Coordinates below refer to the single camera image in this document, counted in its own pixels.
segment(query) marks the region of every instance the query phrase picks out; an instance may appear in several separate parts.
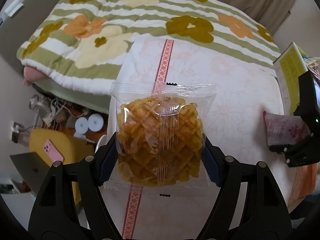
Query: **pink smartphone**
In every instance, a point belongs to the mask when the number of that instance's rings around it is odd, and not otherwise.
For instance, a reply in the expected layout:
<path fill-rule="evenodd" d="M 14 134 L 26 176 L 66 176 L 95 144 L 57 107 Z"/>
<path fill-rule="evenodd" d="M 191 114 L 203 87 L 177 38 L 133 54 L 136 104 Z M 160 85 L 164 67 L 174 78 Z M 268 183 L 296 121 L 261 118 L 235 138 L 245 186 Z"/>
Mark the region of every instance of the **pink smartphone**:
<path fill-rule="evenodd" d="M 63 162 L 64 158 L 61 153 L 55 148 L 50 140 L 46 140 L 44 143 L 44 152 L 50 157 L 50 159 L 55 161 Z"/>

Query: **pink and white package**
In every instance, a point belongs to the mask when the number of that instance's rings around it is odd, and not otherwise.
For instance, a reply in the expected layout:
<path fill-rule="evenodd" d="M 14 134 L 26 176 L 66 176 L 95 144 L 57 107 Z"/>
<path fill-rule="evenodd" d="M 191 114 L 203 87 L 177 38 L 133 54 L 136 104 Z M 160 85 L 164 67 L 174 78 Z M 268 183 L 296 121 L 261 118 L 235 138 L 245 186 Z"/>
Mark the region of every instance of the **pink and white package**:
<path fill-rule="evenodd" d="M 300 116 L 278 115 L 263 112 L 267 129 L 268 146 L 295 145 L 308 135 L 310 130 Z"/>

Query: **yellow chair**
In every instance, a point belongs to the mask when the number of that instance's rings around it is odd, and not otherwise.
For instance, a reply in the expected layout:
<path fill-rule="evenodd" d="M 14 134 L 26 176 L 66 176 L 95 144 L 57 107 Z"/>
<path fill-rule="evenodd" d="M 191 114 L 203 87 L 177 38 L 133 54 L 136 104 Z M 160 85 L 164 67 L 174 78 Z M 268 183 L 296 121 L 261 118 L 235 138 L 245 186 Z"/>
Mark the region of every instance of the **yellow chair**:
<path fill-rule="evenodd" d="M 63 164 L 76 163 L 87 155 L 94 154 L 93 145 L 87 144 L 85 140 L 54 130 L 34 129 L 29 138 L 29 152 L 36 152 L 49 166 L 53 161 L 44 151 L 46 140 L 50 140 L 64 157 Z M 81 197 L 77 182 L 72 182 L 72 190 L 75 203 L 78 205 Z"/>

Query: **gray headboard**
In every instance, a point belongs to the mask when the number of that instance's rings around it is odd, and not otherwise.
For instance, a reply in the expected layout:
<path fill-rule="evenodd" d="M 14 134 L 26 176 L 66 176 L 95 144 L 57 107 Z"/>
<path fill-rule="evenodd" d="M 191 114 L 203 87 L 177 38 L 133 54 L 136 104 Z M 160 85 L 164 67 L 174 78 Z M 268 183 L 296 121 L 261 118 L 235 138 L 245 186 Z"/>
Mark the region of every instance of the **gray headboard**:
<path fill-rule="evenodd" d="M 16 58 L 17 49 L 30 38 L 58 1 L 24 0 L 22 10 L 0 26 L 0 55 L 17 72 L 23 73 L 23 66 Z"/>

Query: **packaged waffle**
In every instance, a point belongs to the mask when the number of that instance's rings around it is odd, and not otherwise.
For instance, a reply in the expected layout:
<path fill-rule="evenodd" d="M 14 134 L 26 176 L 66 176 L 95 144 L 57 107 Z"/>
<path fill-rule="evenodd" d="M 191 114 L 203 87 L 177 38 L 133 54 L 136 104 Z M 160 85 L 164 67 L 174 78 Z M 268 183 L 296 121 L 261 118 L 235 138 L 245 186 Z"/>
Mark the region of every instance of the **packaged waffle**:
<path fill-rule="evenodd" d="M 201 158 L 204 119 L 216 95 L 213 84 L 114 82 L 111 93 L 118 162 L 109 185 L 161 188 L 153 192 L 163 194 L 173 188 L 208 188 Z"/>

